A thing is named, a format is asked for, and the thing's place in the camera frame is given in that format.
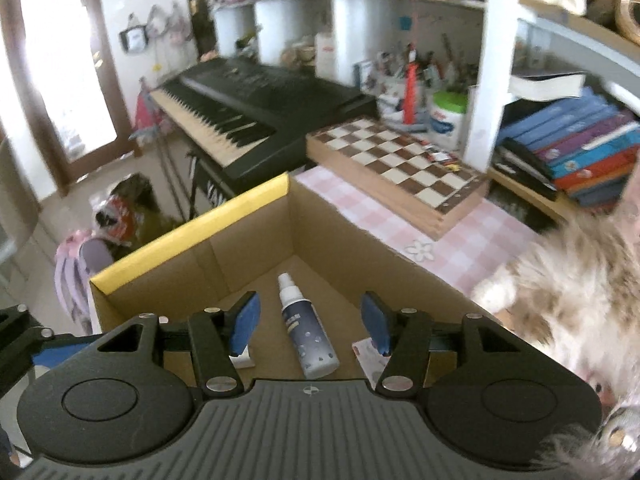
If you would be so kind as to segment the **black electronic keyboard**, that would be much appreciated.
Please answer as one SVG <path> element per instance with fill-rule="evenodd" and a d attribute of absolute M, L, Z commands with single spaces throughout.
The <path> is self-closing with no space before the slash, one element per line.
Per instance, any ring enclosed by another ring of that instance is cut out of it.
<path fill-rule="evenodd" d="M 375 98 L 354 87 L 244 58 L 195 65 L 150 98 L 227 198 L 304 166 L 309 133 L 378 114 Z"/>

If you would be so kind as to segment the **small white charger plug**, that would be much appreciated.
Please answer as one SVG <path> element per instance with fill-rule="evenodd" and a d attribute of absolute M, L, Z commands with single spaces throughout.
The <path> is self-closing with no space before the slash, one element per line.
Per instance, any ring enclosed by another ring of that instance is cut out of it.
<path fill-rule="evenodd" d="M 229 359 L 237 370 L 246 370 L 256 366 L 250 354 L 250 346 L 246 346 L 238 356 L 229 356 Z"/>

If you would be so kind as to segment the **white bookshelf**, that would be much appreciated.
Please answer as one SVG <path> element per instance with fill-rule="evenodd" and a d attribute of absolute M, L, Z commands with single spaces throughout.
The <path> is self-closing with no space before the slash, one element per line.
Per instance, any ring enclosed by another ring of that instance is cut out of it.
<path fill-rule="evenodd" d="M 316 40 L 316 73 L 340 84 L 371 64 L 410 91 L 415 53 L 426 71 L 416 91 L 460 94 L 465 112 L 435 144 L 470 167 L 524 188 L 531 202 L 565 198 L 609 211 L 637 193 L 639 37 L 612 32 L 550 0 L 209 0 L 218 49 L 246 32 L 259 63 L 277 66 L 297 39 Z M 550 169 L 546 191 L 518 167 L 494 166 L 501 142 L 524 145 Z"/>

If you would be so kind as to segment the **red tassel ornament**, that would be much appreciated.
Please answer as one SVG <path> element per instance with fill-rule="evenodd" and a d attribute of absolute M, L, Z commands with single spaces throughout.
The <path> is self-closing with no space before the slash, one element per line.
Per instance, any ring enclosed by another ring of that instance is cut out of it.
<path fill-rule="evenodd" d="M 406 90 L 404 99 L 404 111 L 402 122 L 405 125 L 414 123 L 416 116 L 416 80 L 418 79 L 418 64 L 416 64 L 416 48 L 410 44 L 408 51 L 408 63 L 406 68 Z"/>

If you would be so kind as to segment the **white green lid jar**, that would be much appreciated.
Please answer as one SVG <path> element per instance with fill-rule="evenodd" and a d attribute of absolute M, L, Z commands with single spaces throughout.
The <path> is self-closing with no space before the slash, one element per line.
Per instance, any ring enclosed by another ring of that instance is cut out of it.
<path fill-rule="evenodd" d="M 428 106 L 428 133 L 433 143 L 447 151 L 457 151 L 465 124 L 468 96 L 437 91 Z"/>

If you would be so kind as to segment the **wooden chessboard box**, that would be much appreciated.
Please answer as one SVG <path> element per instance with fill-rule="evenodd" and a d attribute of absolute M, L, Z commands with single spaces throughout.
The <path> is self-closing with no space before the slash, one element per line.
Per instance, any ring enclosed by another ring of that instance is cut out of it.
<path fill-rule="evenodd" d="M 484 200 L 489 183 L 446 152 L 369 117 L 306 136 L 307 157 L 398 212 L 448 231 Z"/>

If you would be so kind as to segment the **navy spray bottle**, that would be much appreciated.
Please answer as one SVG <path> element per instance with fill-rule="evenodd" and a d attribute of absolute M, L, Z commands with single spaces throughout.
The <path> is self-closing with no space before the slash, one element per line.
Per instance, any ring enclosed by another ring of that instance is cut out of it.
<path fill-rule="evenodd" d="M 280 274 L 278 283 L 286 333 L 292 341 L 305 378 L 316 380 L 331 375 L 340 367 L 340 360 L 314 305 L 300 291 L 290 274 Z"/>

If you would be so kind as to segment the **fluffy orange white cat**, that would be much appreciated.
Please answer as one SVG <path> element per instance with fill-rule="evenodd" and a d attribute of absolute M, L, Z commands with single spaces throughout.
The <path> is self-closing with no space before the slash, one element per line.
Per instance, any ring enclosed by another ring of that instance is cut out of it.
<path fill-rule="evenodd" d="M 576 214 L 478 283 L 471 299 L 588 382 L 608 408 L 597 430 L 570 429 L 544 464 L 582 479 L 639 475 L 639 174 L 612 214 Z"/>

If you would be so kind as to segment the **pink checkered tablecloth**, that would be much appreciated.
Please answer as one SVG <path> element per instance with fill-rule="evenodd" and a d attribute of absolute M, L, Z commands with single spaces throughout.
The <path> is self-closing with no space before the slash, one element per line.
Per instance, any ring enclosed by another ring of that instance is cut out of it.
<path fill-rule="evenodd" d="M 443 231 L 427 219 L 402 218 L 324 167 L 296 174 L 295 180 L 357 228 L 465 295 L 537 237 L 488 200 Z"/>

